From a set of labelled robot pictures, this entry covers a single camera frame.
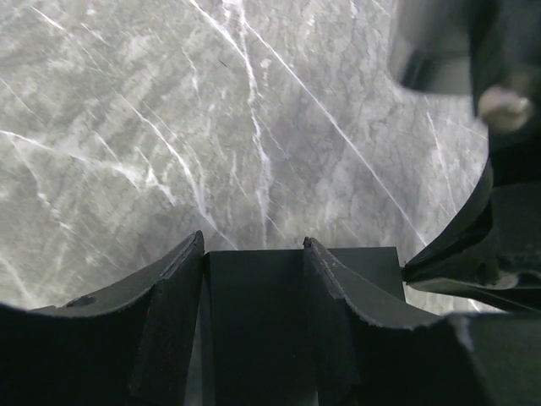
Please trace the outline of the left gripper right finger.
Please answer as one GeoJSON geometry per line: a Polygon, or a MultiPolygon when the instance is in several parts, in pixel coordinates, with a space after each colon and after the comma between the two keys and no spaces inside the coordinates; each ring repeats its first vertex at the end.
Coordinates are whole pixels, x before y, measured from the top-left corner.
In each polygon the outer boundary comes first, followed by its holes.
{"type": "Polygon", "coordinates": [[[539,404],[538,316],[431,314],[312,238],[303,269],[320,404],[539,404]]]}

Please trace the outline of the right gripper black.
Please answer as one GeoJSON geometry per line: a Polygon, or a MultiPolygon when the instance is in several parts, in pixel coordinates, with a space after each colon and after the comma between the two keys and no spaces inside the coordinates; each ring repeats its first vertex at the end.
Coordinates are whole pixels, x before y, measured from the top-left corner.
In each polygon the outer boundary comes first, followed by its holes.
{"type": "Polygon", "coordinates": [[[470,96],[495,177],[539,177],[538,1],[400,1],[388,69],[410,91],[470,96]]]}

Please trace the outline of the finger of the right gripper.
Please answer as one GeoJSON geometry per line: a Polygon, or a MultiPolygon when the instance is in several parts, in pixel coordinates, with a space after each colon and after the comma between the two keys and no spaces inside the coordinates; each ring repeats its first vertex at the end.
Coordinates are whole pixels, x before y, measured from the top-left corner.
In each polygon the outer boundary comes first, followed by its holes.
{"type": "Polygon", "coordinates": [[[402,269],[419,291],[540,311],[540,167],[487,164],[463,208],[402,269]]]}

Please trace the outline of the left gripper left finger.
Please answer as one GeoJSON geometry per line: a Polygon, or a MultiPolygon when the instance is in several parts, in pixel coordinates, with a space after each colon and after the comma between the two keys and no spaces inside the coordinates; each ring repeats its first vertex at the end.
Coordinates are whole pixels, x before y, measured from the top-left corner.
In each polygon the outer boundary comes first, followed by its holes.
{"type": "Polygon", "coordinates": [[[182,404],[204,251],[202,233],[191,233],[160,260],[66,305],[3,305],[2,404],[182,404]]]}

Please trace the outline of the black network switch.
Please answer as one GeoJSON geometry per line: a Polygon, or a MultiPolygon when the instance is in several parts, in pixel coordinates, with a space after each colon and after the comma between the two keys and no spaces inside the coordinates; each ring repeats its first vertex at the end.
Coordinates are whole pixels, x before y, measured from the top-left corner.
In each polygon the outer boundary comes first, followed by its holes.
{"type": "Polygon", "coordinates": [[[208,405],[316,405],[303,252],[211,251],[214,389],[208,405]]]}

